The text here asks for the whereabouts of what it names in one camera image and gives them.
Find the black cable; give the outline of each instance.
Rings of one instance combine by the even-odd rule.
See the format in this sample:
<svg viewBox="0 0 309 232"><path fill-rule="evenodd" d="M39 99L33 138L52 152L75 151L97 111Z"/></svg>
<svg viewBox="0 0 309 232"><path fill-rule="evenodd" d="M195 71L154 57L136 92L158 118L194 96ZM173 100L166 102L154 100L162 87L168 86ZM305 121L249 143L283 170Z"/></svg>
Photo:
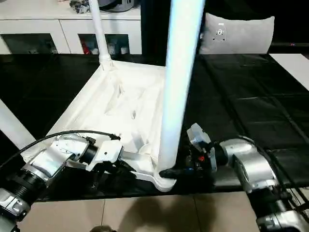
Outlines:
<svg viewBox="0 0 309 232"><path fill-rule="evenodd" d="M24 148L20 149L19 151L17 151L15 154L13 154L8 160L6 160L2 165L0 165L0 170L1 168L3 168L6 164L8 164L12 159L14 159L16 156L20 155L21 153L23 153L24 151L28 150L29 148L33 147L34 145L59 136L59 135L63 135L63 134L73 134L73 133L91 133L91 134L101 134L101 135L106 135L109 136L111 140L120 140L120 137L114 134L109 134L109 133L105 133L105 132L100 132L100 131L95 131L95 130L68 130L68 131L62 131L62 132L58 132L58 133L54 133L54 134L49 134L41 139L38 139L36 141L34 141L33 143L25 146Z"/></svg>

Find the robotic arm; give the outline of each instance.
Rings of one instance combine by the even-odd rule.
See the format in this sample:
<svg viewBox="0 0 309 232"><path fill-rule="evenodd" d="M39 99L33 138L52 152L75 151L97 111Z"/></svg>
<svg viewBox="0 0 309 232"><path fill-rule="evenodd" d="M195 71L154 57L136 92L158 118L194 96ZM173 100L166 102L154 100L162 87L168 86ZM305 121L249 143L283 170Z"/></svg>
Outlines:
<svg viewBox="0 0 309 232"><path fill-rule="evenodd" d="M214 144L196 123L187 134L191 144L207 156L213 172L217 165L229 165L234 169L261 232L309 232L309 224L289 203L290 193L282 188L273 168L252 140L239 138Z"/></svg>
<svg viewBox="0 0 309 232"><path fill-rule="evenodd" d="M18 231L16 222L27 215L31 205L52 184L69 160L85 164L87 171L103 162L115 166L122 152L120 141L104 141L101 147L94 143L94 139L78 134L61 135L25 164L6 188L0 188L0 232Z"/></svg>
<svg viewBox="0 0 309 232"><path fill-rule="evenodd" d="M237 138L212 143L198 124L192 125L187 134L199 152L197 167L215 172L217 166L229 165L235 170L257 216L260 231L309 232L309 224L292 209L291 195L281 187L273 168L253 141ZM16 222L27 215L34 201L61 174L69 160L83 163L87 171L100 163L109 164L109 169L120 168L123 147L119 140L104 141L100 147L94 144L94 139L78 134L56 137L11 178L6 188L0 188L0 232L19 231ZM168 169L160 175L176 178L180 173Z"/></svg>

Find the dark background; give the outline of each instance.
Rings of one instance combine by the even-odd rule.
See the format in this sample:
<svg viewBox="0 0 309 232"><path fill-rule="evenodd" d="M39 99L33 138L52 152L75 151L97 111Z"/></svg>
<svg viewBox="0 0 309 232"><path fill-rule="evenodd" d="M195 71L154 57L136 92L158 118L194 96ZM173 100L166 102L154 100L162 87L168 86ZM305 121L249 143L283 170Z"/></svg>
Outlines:
<svg viewBox="0 0 309 232"><path fill-rule="evenodd" d="M231 20L275 16L269 53L308 53L309 18L304 0L206 0L205 12ZM142 53L165 59L170 0L141 0Z"/></svg>

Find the glass cabinet door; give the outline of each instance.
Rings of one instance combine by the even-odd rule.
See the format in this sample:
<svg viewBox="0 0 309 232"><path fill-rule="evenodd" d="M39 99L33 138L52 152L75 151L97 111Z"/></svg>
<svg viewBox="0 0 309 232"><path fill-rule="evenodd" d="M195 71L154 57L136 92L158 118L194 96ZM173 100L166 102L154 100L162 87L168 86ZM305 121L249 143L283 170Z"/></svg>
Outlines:
<svg viewBox="0 0 309 232"><path fill-rule="evenodd" d="M94 34L79 34L84 54L98 54L98 45ZM110 55L130 54L127 34L105 34Z"/></svg>
<svg viewBox="0 0 309 232"><path fill-rule="evenodd" d="M70 53L59 20L0 20L0 54L50 53Z"/></svg>
<svg viewBox="0 0 309 232"><path fill-rule="evenodd" d="M1 35L11 54L58 53L50 34Z"/></svg>

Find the white pillow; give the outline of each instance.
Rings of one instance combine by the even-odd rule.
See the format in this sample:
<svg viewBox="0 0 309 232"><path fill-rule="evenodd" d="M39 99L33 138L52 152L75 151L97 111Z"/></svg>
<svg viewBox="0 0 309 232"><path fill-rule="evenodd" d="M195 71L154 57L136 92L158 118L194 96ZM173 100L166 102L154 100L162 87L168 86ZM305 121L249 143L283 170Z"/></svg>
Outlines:
<svg viewBox="0 0 309 232"><path fill-rule="evenodd" d="M201 54L267 53L275 17L262 20L228 20L206 13Z"/></svg>

